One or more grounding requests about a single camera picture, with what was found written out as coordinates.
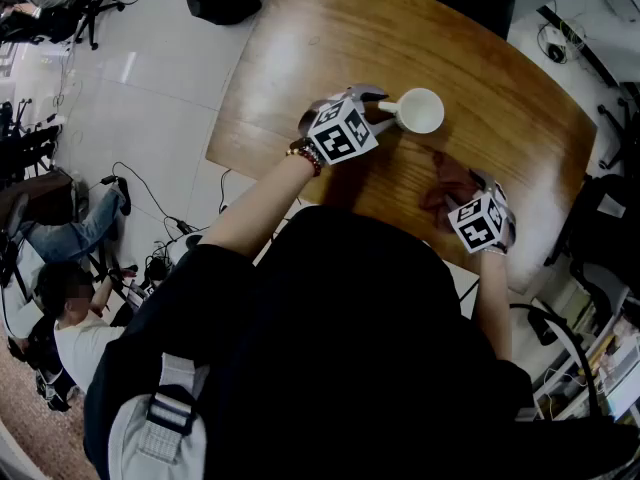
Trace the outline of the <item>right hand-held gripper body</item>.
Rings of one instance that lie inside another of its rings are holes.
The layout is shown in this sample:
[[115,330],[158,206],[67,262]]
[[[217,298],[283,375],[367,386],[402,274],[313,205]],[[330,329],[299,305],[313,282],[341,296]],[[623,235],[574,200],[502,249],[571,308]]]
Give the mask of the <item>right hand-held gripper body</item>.
[[516,217],[495,180],[493,194],[477,191],[458,212],[448,213],[448,219],[471,254],[487,249],[506,254],[516,241]]

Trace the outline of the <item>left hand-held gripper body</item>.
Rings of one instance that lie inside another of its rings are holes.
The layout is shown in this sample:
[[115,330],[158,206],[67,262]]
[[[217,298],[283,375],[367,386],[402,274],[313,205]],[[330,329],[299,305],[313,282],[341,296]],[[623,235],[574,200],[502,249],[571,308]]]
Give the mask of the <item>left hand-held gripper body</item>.
[[384,91],[375,85],[355,84],[313,102],[300,118],[299,134],[313,144],[326,164],[343,162],[378,146],[380,134],[374,134],[371,125],[388,119],[388,114],[383,112],[383,119],[374,122],[380,101],[360,100],[361,93],[369,88]]

